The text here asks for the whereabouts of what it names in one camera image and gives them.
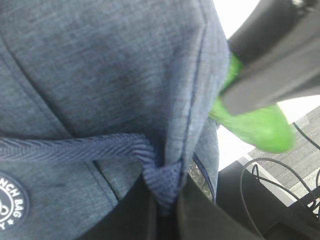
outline bag logo patch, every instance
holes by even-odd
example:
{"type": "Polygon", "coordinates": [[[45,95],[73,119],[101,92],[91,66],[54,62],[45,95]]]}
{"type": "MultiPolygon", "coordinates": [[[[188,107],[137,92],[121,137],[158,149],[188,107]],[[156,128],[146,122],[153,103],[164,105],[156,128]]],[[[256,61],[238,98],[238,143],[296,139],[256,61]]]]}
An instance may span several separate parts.
{"type": "Polygon", "coordinates": [[[0,171],[0,232],[20,225],[29,212],[29,198],[21,184],[0,171]]]}

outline green plastic item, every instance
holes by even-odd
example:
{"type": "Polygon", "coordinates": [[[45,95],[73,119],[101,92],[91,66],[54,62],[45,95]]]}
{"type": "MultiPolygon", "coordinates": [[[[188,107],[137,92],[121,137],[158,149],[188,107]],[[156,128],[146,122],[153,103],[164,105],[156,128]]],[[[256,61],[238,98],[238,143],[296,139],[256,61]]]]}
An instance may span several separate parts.
{"type": "MultiPolygon", "coordinates": [[[[232,55],[224,89],[227,88],[241,71],[242,63],[232,55]]],[[[288,124],[286,116],[277,104],[231,115],[218,96],[209,117],[222,124],[246,143],[264,152],[283,153],[293,148],[296,135],[288,124]]]]}

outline gray-blue fabric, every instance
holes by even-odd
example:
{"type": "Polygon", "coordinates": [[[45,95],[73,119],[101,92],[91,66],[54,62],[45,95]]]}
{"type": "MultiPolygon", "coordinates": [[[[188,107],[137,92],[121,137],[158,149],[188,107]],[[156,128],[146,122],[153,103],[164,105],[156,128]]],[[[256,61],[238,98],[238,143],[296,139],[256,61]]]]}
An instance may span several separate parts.
{"type": "MultiPolygon", "coordinates": [[[[105,154],[123,145],[103,145],[104,138],[143,136],[160,162],[143,169],[153,176],[153,192],[167,194],[160,203],[178,194],[197,151],[216,186],[216,129],[208,112],[229,54],[212,0],[0,0],[0,6],[3,144],[83,141],[88,148],[101,144],[105,154]]],[[[142,172],[132,154],[94,159],[88,152],[82,162],[69,156],[65,162],[74,162],[66,164],[65,153],[57,154],[53,162],[50,154],[41,157],[45,162],[1,157],[0,170],[22,182],[31,209],[24,224],[0,231],[0,239],[75,239],[142,172]]]]}

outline seam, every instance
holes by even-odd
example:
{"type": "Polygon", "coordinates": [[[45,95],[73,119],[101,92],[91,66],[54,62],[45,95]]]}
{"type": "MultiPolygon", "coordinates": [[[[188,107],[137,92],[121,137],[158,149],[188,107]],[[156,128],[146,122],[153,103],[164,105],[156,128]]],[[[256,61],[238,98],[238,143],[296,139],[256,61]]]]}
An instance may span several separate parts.
{"type": "Polygon", "coordinates": [[[192,115],[191,113],[192,113],[192,109],[193,109],[193,106],[194,106],[195,100],[196,100],[196,92],[197,92],[196,90],[198,89],[197,88],[197,80],[198,80],[198,76],[199,76],[200,59],[202,56],[201,49],[204,45],[204,39],[205,39],[205,36],[207,33],[207,25],[208,25],[208,20],[207,20],[207,16],[205,15],[204,7],[203,7],[201,1],[198,1],[198,2],[200,4],[203,21],[205,23],[205,28],[203,29],[202,34],[201,34],[201,41],[200,41],[200,45],[198,47],[198,55],[196,57],[196,69],[195,69],[195,73],[194,73],[193,81],[192,81],[191,99],[190,99],[190,104],[189,104],[189,111],[188,111],[188,116],[187,116],[187,121],[186,121],[186,129],[185,129],[184,138],[183,138],[183,148],[182,148],[182,153],[181,153],[181,155],[182,155],[182,160],[181,160],[182,161],[182,164],[181,164],[182,169],[184,169],[184,167],[185,167],[185,161],[183,161],[183,159],[186,158],[187,139],[189,136],[191,115],[192,115]]]}
{"type": "Polygon", "coordinates": [[[212,201],[216,202],[216,191],[215,191],[215,189],[214,189],[214,187],[212,185],[212,182],[210,180],[208,171],[206,170],[205,166],[202,164],[202,162],[200,161],[200,159],[199,159],[199,157],[198,157],[198,155],[196,153],[193,154],[193,161],[198,166],[198,168],[199,168],[200,172],[202,173],[206,183],[209,186],[209,189],[210,189],[210,192],[211,192],[211,195],[212,195],[212,201]]]}

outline black cable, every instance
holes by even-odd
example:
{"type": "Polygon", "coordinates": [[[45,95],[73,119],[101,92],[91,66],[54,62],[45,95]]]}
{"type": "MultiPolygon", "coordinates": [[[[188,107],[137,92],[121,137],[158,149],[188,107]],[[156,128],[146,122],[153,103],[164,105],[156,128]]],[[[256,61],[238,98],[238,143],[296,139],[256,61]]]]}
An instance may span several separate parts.
{"type": "Polygon", "coordinates": [[[258,179],[260,181],[260,174],[259,174],[258,164],[253,165],[251,173],[252,173],[252,175],[256,176],[256,179],[258,179]]]}
{"type": "Polygon", "coordinates": [[[264,177],[262,177],[262,176],[259,176],[259,179],[262,180],[262,181],[266,181],[266,182],[268,182],[268,183],[270,183],[270,184],[272,184],[272,185],[275,185],[275,186],[277,186],[278,188],[286,191],[288,194],[290,194],[292,197],[294,197],[294,198],[301,204],[302,207],[304,207],[304,208],[306,207],[306,206],[301,202],[301,199],[300,199],[297,195],[295,195],[292,191],[290,191],[289,189],[285,188],[284,186],[282,186],[282,185],[280,185],[280,184],[278,184],[278,183],[276,183],[276,182],[274,182],[274,181],[271,181],[271,180],[269,180],[269,179],[267,179],[267,178],[264,178],[264,177]]]}
{"type": "MultiPolygon", "coordinates": [[[[310,137],[308,137],[304,131],[301,130],[301,128],[294,122],[292,123],[292,125],[295,127],[295,129],[307,140],[309,141],[309,143],[311,143],[313,146],[315,146],[315,148],[317,148],[320,151],[320,146],[313,141],[310,137]]],[[[320,170],[317,172],[316,174],[316,178],[315,178],[315,186],[318,188],[319,187],[319,178],[320,178],[320,170]]],[[[318,209],[318,213],[317,213],[317,218],[320,222],[320,203],[315,205],[314,209],[318,209]]]]}
{"type": "Polygon", "coordinates": [[[308,137],[301,129],[298,127],[298,125],[294,122],[292,125],[295,127],[295,129],[305,138],[307,139],[313,146],[315,146],[320,151],[320,146],[315,143],[310,137],[308,137]]]}
{"type": "Polygon", "coordinates": [[[320,178],[320,170],[316,174],[316,178],[315,178],[315,185],[317,188],[319,187],[319,178],[320,178]]]}
{"type": "Polygon", "coordinates": [[[241,195],[241,200],[242,200],[242,204],[243,204],[244,210],[245,210],[245,212],[246,212],[246,214],[247,214],[247,216],[249,218],[251,226],[253,227],[255,232],[258,234],[258,236],[260,236],[262,239],[264,239],[264,237],[260,233],[259,229],[257,228],[255,222],[253,221],[253,219],[252,219],[252,217],[251,217],[251,215],[249,213],[249,210],[247,208],[246,201],[245,201],[245,198],[244,198],[244,194],[243,194],[243,176],[244,176],[244,173],[245,173],[247,167],[249,165],[253,164],[253,163],[257,163],[257,162],[261,162],[261,161],[269,161],[269,162],[273,162],[273,163],[279,164],[279,165],[285,167],[286,169],[288,169],[290,172],[292,172],[299,179],[299,181],[302,183],[302,185],[307,189],[309,194],[311,196],[313,196],[314,200],[313,200],[311,208],[313,208],[314,206],[317,205],[317,198],[316,198],[315,194],[311,191],[311,189],[308,187],[308,185],[305,183],[305,181],[297,174],[297,172],[294,171],[290,166],[286,165],[285,163],[280,162],[278,160],[271,159],[271,158],[257,158],[257,159],[254,159],[254,160],[251,160],[251,161],[247,162],[243,166],[243,168],[241,170],[241,174],[240,174],[240,195],[241,195]]]}

